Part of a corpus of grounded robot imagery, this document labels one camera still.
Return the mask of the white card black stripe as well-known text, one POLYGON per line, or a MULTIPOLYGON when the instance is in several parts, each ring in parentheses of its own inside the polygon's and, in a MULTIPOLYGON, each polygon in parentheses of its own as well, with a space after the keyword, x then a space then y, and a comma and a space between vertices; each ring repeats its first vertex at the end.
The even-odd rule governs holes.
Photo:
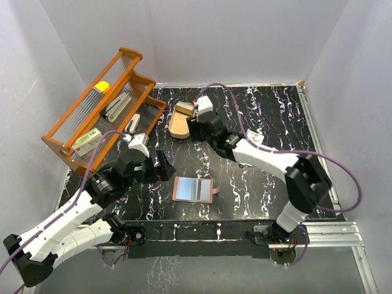
POLYGON ((209 179, 199 179, 197 181, 195 199, 202 202, 208 202, 211 199, 211 191, 211 181, 209 179))

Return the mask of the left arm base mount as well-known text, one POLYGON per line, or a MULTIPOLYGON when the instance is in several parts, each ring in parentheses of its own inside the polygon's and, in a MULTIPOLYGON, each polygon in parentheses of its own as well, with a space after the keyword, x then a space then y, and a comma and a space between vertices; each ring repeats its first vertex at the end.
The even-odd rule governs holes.
POLYGON ((102 258, 102 261, 106 265, 114 268, 120 260, 125 261, 125 259, 129 257, 132 246, 143 246, 145 241, 146 229, 144 227, 121 225, 120 227, 115 227, 115 230, 112 232, 111 237, 107 243, 114 244, 116 246, 123 246, 124 248, 122 254, 120 254, 114 260, 110 260, 99 245, 96 245, 96 248, 102 258))

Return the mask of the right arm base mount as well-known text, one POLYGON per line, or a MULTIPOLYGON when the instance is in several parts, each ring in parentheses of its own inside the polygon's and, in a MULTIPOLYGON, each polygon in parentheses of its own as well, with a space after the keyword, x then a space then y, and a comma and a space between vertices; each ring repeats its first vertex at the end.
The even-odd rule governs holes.
POLYGON ((304 232, 306 228, 297 226, 288 233, 273 225, 255 225, 244 234, 244 238, 256 245, 282 245, 283 249, 296 249, 299 245, 308 245, 309 237, 304 232))

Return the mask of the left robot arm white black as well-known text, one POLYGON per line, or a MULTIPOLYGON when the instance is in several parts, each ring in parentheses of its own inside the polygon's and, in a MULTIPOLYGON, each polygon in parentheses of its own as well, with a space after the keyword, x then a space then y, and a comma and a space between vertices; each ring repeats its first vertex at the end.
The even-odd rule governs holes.
POLYGON ((116 213, 83 229, 79 225, 122 198, 134 183, 168 181, 176 171, 162 150, 157 151, 157 164, 139 151, 131 155, 126 164, 119 161, 96 171, 67 203, 30 231, 3 240, 25 287, 40 284, 62 262, 90 247, 125 240, 127 226, 116 213))

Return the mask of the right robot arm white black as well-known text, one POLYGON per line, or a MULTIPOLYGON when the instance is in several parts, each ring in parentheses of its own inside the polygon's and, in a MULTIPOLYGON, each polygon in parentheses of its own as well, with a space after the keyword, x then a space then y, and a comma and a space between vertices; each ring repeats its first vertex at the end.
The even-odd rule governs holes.
POLYGON ((276 154, 247 139, 243 134, 230 132, 217 113, 208 111, 199 118, 187 118, 192 141, 205 141, 222 158, 257 167, 279 178, 286 185, 288 202, 277 219, 260 237, 287 243, 295 229, 329 194, 332 183, 315 155, 293 153, 276 154))

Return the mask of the beige oval tray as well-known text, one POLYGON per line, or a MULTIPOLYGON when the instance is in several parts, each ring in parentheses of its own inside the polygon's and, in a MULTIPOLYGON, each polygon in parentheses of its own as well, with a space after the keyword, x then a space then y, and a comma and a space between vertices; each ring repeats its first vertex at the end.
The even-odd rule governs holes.
POLYGON ((175 111, 175 106, 171 115, 168 131, 173 138, 186 139, 190 136, 189 128, 187 125, 187 118, 192 116, 186 116, 182 113, 175 111))

